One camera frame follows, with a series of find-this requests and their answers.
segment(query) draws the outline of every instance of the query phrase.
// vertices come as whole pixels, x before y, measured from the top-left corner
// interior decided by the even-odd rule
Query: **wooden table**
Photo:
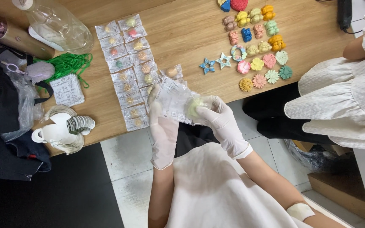
[[[14,6],[7,9],[1,2],[5,1],[0,0],[0,14],[3,13],[6,18],[22,27],[28,25],[23,12]],[[268,3],[274,6],[276,12],[274,20],[280,29],[279,33],[287,44],[285,50],[290,58],[287,65],[292,68],[294,75],[288,80],[267,84],[263,89],[254,88],[250,92],[242,92],[238,87],[241,78],[252,78],[257,73],[264,74],[267,69],[264,68],[257,73],[250,71],[249,74],[242,75],[236,71],[237,63],[231,60],[231,68],[225,67],[220,70],[219,64],[216,63],[215,72],[204,75],[203,69],[198,66],[204,62],[205,57],[215,60],[220,58],[222,52],[230,55],[232,46],[221,22],[226,15],[235,15],[237,12],[221,11],[215,0],[59,0],[58,2],[86,24],[94,38],[94,47],[91,50],[94,59],[91,66],[81,75],[89,83],[90,88],[83,89],[85,102],[73,107],[79,115],[90,116],[97,124],[91,133],[85,136],[85,145],[127,132],[94,25],[104,25],[114,19],[139,13],[159,69],[181,64],[184,79],[188,81],[191,90],[203,95],[220,96],[226,103],[296,82],[317,63],[340,57],[346,44],[354,39],[353,35],[339,30],[336,23],[336,2],[270,0]],[[263,0],[250,0],[246,11],[261,8],[265,4]],[[248,46],[267,39],[265,35],[260,40],[253,38],[252,41],[244,43],[240,37],[239,44]],[[263,54],[252,56],[246,61],[251,62],[253,58],[262,56]],[[55,105],[53,98],[45,102],[45,111],[53,105]],[[48,123],[50,122],[43,124],[35,122],[34,128]],[[51,147],[49,149],[52,156],[63,153]]]

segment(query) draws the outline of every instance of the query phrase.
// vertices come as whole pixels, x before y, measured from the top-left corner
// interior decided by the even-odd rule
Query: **ring-shaped soap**
[[[240,56],[235,55],[236,49],[240,50],[240,52],[241,52]],[[233,60],[235,60],[237,62],[243,61],[247,56],[245,47],[243,47],[242,45],[239,45],[239,44],[233,46],[230,53],[232,55]]]

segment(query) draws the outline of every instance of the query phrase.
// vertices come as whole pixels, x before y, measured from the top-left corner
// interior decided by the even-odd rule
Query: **white latex glove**
[[[155,100],[160,86],[155,84],[148,97],[150,132],[154,141],[151,162],[158,170],[163,170],[174,159],[179,122],[161,115],[161,104]]]
[[[198,106],[196,111],[200,119],[194,122],[210,127],[215,138],[232,159],[244,158],[250,154],[253,148],[243,139],[231,108],[218,96],[209,96],[205,100],[212,103],[212,107],[208,109]]]

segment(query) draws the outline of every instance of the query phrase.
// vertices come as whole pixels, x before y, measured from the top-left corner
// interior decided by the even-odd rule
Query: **red heart soap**
[[[230,7],[236,11],[244,11],[249,0],[230,0]]]

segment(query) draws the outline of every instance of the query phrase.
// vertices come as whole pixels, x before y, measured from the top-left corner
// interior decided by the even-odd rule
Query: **white dress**
[[[365,27],[363,34],[365,50]],[[311,119],[304,132],[365,149],[365,60],[321,62],[302,76],[298,87],[301,97],[286,103],[284,111],[292,119]]]
[[[175,158],[167,228],[312,228],[291,217],[217,143]]]

